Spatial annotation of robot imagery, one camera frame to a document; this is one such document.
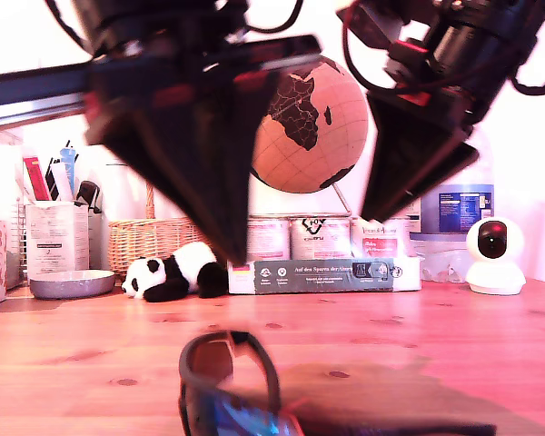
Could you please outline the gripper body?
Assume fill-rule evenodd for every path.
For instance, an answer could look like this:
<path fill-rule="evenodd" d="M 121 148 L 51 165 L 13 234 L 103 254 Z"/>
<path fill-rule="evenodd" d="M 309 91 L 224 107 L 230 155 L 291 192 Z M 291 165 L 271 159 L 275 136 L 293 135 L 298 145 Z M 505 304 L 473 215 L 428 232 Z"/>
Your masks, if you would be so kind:
<path fill-rule="evenodd" d="M 83 12 L 91 54 L 79 64 L 0 74 L 0 129 L 79 114 L 79 97 L 92 86 L 89 76 L 104 69 L 124 75 L 130 89 L 141 64 L 178 81 L 203 77 L 223 66 L 236 74 L 275 71 L 314 63 L 321 48 L 312 35 L 245 42 L 250 31 L 242 12 Z"/>
<path fill-rule="evenodd" d="M 399 96 L 426 105 L 452 86 L 463 87 L 484 63 L 466 47 L 468 35 L 488 31 L 490 1 L 349 1 L 338 8 L 346 64 L 368 94 Z M 348 37 L 388 52 L 387 74 L 396 82 L 383 88 L 366 80 L 352 62 Z"/>

